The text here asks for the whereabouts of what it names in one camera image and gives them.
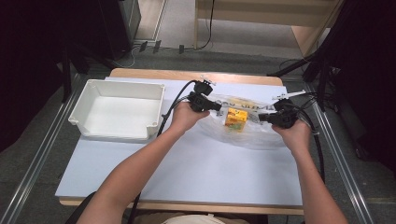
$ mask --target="person's left hand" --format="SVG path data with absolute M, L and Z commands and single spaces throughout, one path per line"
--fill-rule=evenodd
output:
M 208 115 L 209 111 L 194 112 L 189 103 L 181 102 L 173 111 L 172 123 L 169 128 L 184 133 L 192 128 L 198 119 L 202 119 Z

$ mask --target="human hand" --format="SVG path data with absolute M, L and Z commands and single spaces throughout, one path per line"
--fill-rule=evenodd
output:
M 191 109 L 189 103 L 181 102 L 175 107 L 173 111 L 173 118 L 170 129 L 184 133 L 192 128 L 192 126 L 195 125 L 198 119 L 202 119 L 208 115 L 209 111 L 194 112 Z
M 283 142 L 294 156 L 299 152 L 308 152 L 311 129 L 305 122 L 297 119 L 289 129 L 282 129 L 275 125 L 272 128 L 282 136 Z

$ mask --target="person's left arm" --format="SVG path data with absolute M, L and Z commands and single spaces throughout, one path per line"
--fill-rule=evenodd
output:
M 121 223 L 125 208 L 145 187 L 173 144 L 198 119 L 208 114 L 207 111 L 193 112 L 188 103 L 180 103 L 165 132 L 114 168 L 91 199 L 78 223 Z

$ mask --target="human arm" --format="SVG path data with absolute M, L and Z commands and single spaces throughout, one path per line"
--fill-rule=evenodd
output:
M 151 143 L 122 161 L 106 178 L 78 223 L 121 223 L 130 202 L 145 187 L 173 144 L 208 111 L 193 112 L 188 103 L 174 109 L 170 127 Z
M 303 196 L 303 209 L 306 223 L 347 223 L 344 214 L 332 198 L 318 169 L 309 153 L 309 136 L 311 130 L 301 120 L 297 120 L 289 129 L 273 126 L 279 133 L 297 163 Z

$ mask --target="white box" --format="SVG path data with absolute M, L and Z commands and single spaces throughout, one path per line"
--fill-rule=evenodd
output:
M 158 131 L 163 84 L 90 79 L 69 121 L 85 136 L 146 140 Z

